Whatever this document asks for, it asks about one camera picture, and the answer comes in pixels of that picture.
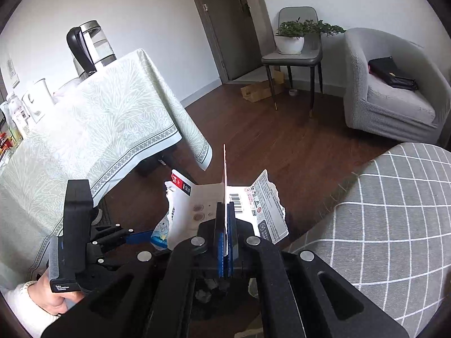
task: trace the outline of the metal rivet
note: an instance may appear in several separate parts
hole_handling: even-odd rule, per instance
[[[248,243],[249,245],[258,245],[260,244],[260,238],[258,236],[249,236],[246,239],[246,243]]]
[[[201,246],[204,245],[205,239],[202,236],[195,236],[191,239],[191,244],[194,246]]]
[[[315,255],[312,252],[310,252],[309,250],[304,250],[303,252],[301,252],[301,259],[303,261],[311,262],[314,257],[315,257]]]
[[[152,253],[148,252],[147,250],[143,250],[142,252],[139,252],[136,257],[140,262],[147,262],[152,259]]]

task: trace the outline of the dark brown floor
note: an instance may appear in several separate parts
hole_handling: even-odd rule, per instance
[[[209,168],[197,166],[183,140],[174,156],[199,184],[222,180],[222,144],[230,185],[250,185],[267,169],[293,238],[317,222],[323,199],[341,179],[398,142],[346,127],[341,98],[317,95],[312,119],[305,92],[278,95],[277,102],[275,111],[271,99],[250,103],[239,85],[222,85],[187,107],[213,149]],[[153,229],[168,209],[164,181],[170,173],[164,167],[146,178],[131,172],[105,196],[112,220],[136,231]],[[233,315],[193,323],[190,336],[233,337],[257,314],[256,301],[246,297]]]

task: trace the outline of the potted plant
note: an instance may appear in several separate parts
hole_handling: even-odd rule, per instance
[[[280,23],[277,33],[274,36],[277,48],[282,54],[300,54],[304,46],[304,37],[310,33],[324,33],[332,36],[344,33],[345,30],[338,25],[330,25],[322,20],[315,23],[313,20],[299,22],[284,21]]]

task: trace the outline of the cardboard box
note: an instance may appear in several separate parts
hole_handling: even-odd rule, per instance
[[[285,76],[283,72],[273,71],[272,82],[274,83],[274,92],[280,94],[284,89]],[[271,88],[269,86],[269,80],[258,82],[256,84],[248,85],[241,88],[243,98],[251,103],[257,102],[262,99],[269,98],[271,96]]]

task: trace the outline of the black bag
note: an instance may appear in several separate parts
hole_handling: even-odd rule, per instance
[[[418,84],[414,79],[401,71],[393,61],[392,57],[376,58],[368,61],[369,73],[377,76],[396,89],[407,89],[416,91]]]

